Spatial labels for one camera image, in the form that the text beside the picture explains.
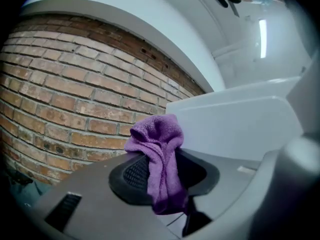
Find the fluorescent light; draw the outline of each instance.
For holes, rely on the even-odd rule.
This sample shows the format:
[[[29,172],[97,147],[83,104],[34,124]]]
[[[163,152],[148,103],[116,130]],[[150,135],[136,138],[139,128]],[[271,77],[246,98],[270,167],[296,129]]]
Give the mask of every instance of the fluorescent light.
[[[260,40],[261,40],[261,55],[260,58],[263,59],[267,55],[267,21],[265,19],[259,20],[260,25]]]

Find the purple towel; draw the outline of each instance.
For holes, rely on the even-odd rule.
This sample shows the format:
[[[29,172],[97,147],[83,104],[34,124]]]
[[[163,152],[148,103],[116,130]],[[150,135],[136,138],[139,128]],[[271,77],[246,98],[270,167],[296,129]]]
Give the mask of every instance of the purple towel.
[[[137,122],[130,132],[125,151],[141,151],[150,160],[147,193],[152,196],[153,211],[162,215],[183,212],[188,195],[178,177],[175,156],[175,149],[184,142],[177,117],[153,115]]]

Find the brick wall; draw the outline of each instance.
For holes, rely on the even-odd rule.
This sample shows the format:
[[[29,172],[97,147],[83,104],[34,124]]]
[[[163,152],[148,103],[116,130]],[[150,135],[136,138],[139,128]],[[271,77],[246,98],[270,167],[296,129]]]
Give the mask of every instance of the brick wall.
[[[47,184],[123,154],[135,122],[203,93],[143,40],[81,17],[24,19],[0,60],[3,157]]]

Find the white ceiling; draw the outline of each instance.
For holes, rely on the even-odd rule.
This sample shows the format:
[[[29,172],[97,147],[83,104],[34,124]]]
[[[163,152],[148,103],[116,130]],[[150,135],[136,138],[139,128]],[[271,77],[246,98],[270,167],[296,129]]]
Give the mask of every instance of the white ceiling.
[[[236,17],[230,6],[223,8],[215,0],[166,1],[198,31],[226,87],[297,76],[310,60],[292,14],[282,3],[241,2],[235,5],[240,16]],[[260,19],[267,22],[267,55],[262,59]]]

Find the vent slot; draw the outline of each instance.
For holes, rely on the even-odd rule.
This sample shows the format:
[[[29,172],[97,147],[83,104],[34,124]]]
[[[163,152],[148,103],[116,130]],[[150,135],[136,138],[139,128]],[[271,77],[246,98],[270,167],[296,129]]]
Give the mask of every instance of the vent slot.
[[[81,198],[80,195],[68,193],[45,218],[45,222],[62,232],[76,210]]]

